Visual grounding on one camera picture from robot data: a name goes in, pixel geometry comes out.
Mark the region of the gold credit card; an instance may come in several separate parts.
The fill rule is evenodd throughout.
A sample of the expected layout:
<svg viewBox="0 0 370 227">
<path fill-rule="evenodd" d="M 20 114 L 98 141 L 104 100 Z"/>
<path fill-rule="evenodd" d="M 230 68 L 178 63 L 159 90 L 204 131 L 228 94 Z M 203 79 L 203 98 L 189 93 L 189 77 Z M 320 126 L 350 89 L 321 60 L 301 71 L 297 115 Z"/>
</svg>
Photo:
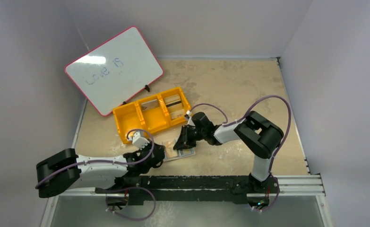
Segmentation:
<svg viewBox="0 0 370 227">
<path fill-rule="evenodd" d="M 178 156 L 178 151 L 173 148 L 173 145 L 165 146 L 165 157 L 167 159 L 177 158 Z"/>
</svg>

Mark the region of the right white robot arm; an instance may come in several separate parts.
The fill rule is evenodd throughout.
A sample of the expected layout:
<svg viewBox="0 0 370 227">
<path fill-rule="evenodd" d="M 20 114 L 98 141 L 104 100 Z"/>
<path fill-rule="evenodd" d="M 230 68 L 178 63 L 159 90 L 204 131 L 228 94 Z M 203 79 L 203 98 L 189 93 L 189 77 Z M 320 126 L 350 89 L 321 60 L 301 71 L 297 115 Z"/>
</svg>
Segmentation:
<svg viewBox="0 0 370 227">
<path fill-rule="evenodd" d="M 243 120 L 231 126 L 213 124 L 203 112 L 190 117 L 182 126 L 174 150 L 194 148 L 197 141 L 220 146 L 229 141 L 241 140 L 255 155 L 251 177 L 264 182 L 270 176 L 273 153 L 279 148 L 283 131 L 256 111 L 251 111 Z"/>
</svg>

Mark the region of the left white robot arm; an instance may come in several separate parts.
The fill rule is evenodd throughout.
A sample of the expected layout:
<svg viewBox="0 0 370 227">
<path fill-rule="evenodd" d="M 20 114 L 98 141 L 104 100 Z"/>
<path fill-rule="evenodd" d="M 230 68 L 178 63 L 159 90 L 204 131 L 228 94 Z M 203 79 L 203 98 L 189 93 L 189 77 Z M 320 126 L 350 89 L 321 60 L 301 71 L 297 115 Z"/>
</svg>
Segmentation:
<svg viewBox="0 0 370 227">
<path fill-rule="evenodd" d="M 67 148 L 36 165 L 39 197 L 57 196 L 66 190 L 94 187 L 110 189 L 122 177 L 137 177 L 158 168 L 165 146 L 149 144 L 144 149 L 115 157 L 87 157 Z"/>
</svg>

